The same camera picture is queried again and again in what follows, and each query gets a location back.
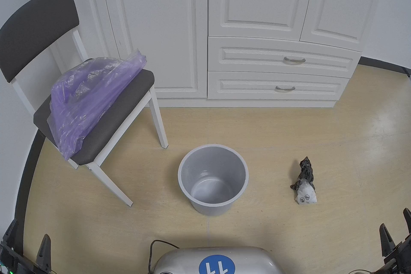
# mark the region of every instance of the wooden floor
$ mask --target wooden floor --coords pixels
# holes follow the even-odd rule
[[[145,109],[101,166],[134,201],[131,208],[44,143],[25,219],[29,258],[48,233],[58,274],[146,274],[154,239],[180,247],[259,246],[289,274],[346,274],[383,265],[381,223],[395,242],[408,234],[402,211],[411,208],[411,82],[404,74],[358,66],[331,109],[161,112],[167,149]],[[241,198],[209,218],[192,208],[177,182],[183,156],[207,143],[234,148],[249,168]],[[298,205],[290,189],[305,156],[316,205]],[[157,245],[154,261],[170,249]]]

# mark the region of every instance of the white wall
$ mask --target white wall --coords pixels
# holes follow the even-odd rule
[[[0,26],[29,0],[0,0]],[[49,94],[59,76],[57,64],[49,51],[39,55],[21,72],[24,91],[30,93],[35,108]],[[36,83],[29,83],[32,78]],[[14,218],[14,207],[21,174],[37,131],[13,87],[0,74],[0,236]]]
[[[411,68],[411,0],[379,0],[362,55]]]

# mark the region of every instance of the white chair frame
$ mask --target white chair frame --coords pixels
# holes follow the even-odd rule
[[[76,45],[77,51],[80,55],[82,61],[86,61],[89,59],[83,42],[81,41],[79,31],[77,27],[69,31],[71,33],[73,41]],[[18,96],[20,97],[21,101],[27,108],[28,112],[33,115],[35,113],[35,109],[33,105],[29,102],[28,98],[24,94],[23,90],[21,89],[20,85],[18,84],[16,78],[11,81],[11,84],[14,90],[17,92]],[[100,151],[100,153],[96,156],[93,162],[85,164],[87,168],[91,170],[91,172],[106,186],[108,187],[115,195],[117,195],[125,204],[131,207],[133,201],[131,201],[124,192],[118,188],[118,186],[105,174],[105,172],[100,168],[101,164],[117,144],[121,136],[125,133],[127,128],[131,125],[134,119],[139,115],[141,110],[147,105],[150,106],[151,115],[153,117],[154,125],[157,130],[158,137],[160,139],[160,144],[163,148],[168,147],[168,141],[166,137],[166,132],[164,130],[163,120],[160,114],[160,108],[158,106],[157,97],[155,95],[154,86],[150,88],[150,90],[144,95],[141,101],[137,104],[137,106],[132,110],[132,112],[128,115],[128,117],[121,123],[120,127],[116,130],[114,135],[110,138],[109,142],[105,145],[105,147]],[[79,167],[72,159],[68,160],[68,163],[74,168],[77,169]]]

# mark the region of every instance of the chair leg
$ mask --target chair leg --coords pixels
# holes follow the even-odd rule
[[[67,160],[67,162],[69,163],[69,164],[71,164],[71,166],[74,168],[74,169],[76,169],[77,170],[77,168],[79,167],[79,165],[77,164],[77,163],[75,163],[72,159],[68,159]]]
[[[106,173],[99,167],[95,162],[86,164],[87,168],[98,178],[100,181],[107,186],[115,195],[117,195],[126,205],[131,207],[133,201],[131,201],[127,195],[123,193],[121,189],[118,188],[116,184],[106,175]]]
[[[167,148],[167,136],[164,130],[163,120],[161,119],[160,107],[158,107],[157,97],[155,96],[154,86],[150,88],[150,94],[151,99],[148,101],[148,105],[150,105],[150,111],[157,130],[158,138],[160,139],[162,148]]]

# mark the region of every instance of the cabinet base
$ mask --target cabinet base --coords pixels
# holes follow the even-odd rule
[[[158,103],[160,107],[333,107],[336,101],[163,98]]]

